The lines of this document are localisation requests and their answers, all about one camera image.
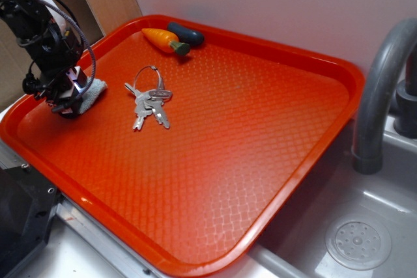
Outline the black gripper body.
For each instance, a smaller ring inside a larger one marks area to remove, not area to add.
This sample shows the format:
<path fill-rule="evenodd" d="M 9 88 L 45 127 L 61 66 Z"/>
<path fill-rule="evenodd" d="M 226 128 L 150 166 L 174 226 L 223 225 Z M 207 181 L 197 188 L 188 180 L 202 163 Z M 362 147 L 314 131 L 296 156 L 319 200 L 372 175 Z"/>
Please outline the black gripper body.
<path fill-rule="evenodd" d="M 42 35 L 22 41 L 32 63 L 37 65 L 40 76 L 36 78 L 28 69 L 22 88 L 35 99 L 51 101 L 63 92 L 78 92 L 87 85 L 87 76 L 76 65 L 84 46 L 70 28 L 61 31 L 56 25 L 48 24 Z"/>

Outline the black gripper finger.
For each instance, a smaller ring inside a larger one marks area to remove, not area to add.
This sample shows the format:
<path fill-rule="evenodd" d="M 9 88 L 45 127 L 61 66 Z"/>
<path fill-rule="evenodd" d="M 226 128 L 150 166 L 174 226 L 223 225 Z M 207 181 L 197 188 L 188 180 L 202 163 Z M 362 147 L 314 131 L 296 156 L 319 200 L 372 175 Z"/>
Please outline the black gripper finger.
<path fill-rule="evenodd" d="M 63 118 L 76 118 L 79 115 L 83 100 L 78 92 L 63 92 L 51 100 L 51 111 Z"/>

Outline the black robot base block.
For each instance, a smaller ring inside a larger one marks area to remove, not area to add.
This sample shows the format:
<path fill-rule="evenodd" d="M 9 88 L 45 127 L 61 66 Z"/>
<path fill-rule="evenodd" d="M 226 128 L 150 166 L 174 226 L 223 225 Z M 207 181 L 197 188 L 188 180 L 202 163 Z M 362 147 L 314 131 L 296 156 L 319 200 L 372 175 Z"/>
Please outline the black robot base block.
<path fill-rule="evenodd" d="M 60 197 L 28 164 L 1 169 L 1 277 L 15 277 L 47 246 Z"/>

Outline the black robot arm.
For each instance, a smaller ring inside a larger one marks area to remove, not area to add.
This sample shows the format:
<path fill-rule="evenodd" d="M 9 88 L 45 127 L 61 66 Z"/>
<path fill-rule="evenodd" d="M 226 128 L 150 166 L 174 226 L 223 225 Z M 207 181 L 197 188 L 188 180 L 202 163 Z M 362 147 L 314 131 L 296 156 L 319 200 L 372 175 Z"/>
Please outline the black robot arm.
<path fill-rule="evenodd" d="M 1 20 L 40 70 L 39 77 L 26 73 L 23 91 L 64 118 L 80 115 L 89 79 L 77 66 L 85 37 L 71 11 L 63 12 L 53 0 L 1 0 Z"/>

